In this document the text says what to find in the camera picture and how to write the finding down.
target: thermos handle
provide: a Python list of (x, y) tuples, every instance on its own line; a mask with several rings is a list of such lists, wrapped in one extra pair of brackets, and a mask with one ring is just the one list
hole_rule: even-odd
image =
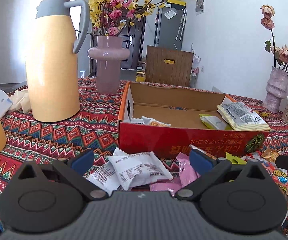
[(71, 7), (76, 7), (76, 6), (82, 7), (84, 19), (82, 21), (82, 28), (80, 28), (81, 34), (79, 35), (78, 39), (74, 42), (74, 48), (73, 48), (73, 53), (76, 54), (79, 52), (80, 48), (82, 47), (82, 44), (86, 38), (88, 27), (90, 26), (90, 6), (84, 0), (75, 0), (75, 1), (65, 2), (64, 6), (66, 8), (71, 8)]

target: refrigerator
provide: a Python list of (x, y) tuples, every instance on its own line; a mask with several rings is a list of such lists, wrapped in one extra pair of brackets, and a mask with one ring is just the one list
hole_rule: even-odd
[(159, 8), (157, 12), (157, 22), (156, 22), (156, 30), (155, 30), (155, 39), (154, 39), (154, 46), (155, 47), (162, 47), (166, 49), (172, 50), (181, 50), (182, 49), (182, 41), (183, 37), (180, 41), (180, 34), (176, 40), (178, 29), (180, 28), (181, 18), (184, 11), (176, 8)]

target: beige crumpled paper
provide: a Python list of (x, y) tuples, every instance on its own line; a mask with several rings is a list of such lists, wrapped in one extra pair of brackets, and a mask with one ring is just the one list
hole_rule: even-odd
[(23, 113), (27, 113), (32, 109), (29, 101), (28, 89), (23, 89), (21, 91), (16, 90), (10, 99), (13, 102), (13, 105), (9, 109), (10, 112), (22, 108)]

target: pink vase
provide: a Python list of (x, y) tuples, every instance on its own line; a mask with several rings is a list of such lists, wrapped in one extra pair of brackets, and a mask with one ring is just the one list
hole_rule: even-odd
[(90, 48), (88, 57), (96, 59), (96, 91), (101, 94), (116, 94), (120, 85), (121, 60), (130, 56), (122, 48), (122, 37), (99, 36), (97, 47)]
[(281, 100), (286, 98), (286, 90), (288, 85), (288, 73), (282, 69), (272, 67), (271, 75), (267, 82), (267, 95), (263, 106), (273, 112), (280, 111)]

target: table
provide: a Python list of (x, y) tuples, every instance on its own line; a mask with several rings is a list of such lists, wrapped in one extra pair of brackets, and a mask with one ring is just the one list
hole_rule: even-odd
[[(94, 166), (88, 174), (103, 165), (107, 161), (106, 156), (111, 155), (117, 146), (117, 118), (125, 84), (125, 81), (121, 81), (115, 95), (101, 95), (95, 90), (95, 79), (79, 79), (81, 109), (62, 122), (40, 123), (31, 113), (23, 114), (22, 111), (4, 116), (1, 122), (7, 144), (0, 153), (0, 194), (26, 159), (35, 159), (38, 164), (49, 163), (52, 159), (71, 158), (86, 148), (95, 148)], [(262, 101), (233, 97), (254, 110), (266, 111)], [(272, 131), (262, 150), (270, 146), (280, 154), (288, 155), (288, 125), (282, 121), (281, 113), (270, 114), (265, 121)], [(177, 161), (162, 161), (171, 172), (178, 172)], [(288, 238), (288, 218), (282, 230)]]

